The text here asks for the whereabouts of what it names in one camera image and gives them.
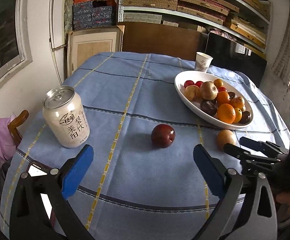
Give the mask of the person's right hand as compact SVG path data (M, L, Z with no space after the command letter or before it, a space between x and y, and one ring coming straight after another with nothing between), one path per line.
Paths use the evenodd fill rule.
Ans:
M278 229L282 229L290 225L290 192L280 192L276 195L275 200L280 204L276 214Z

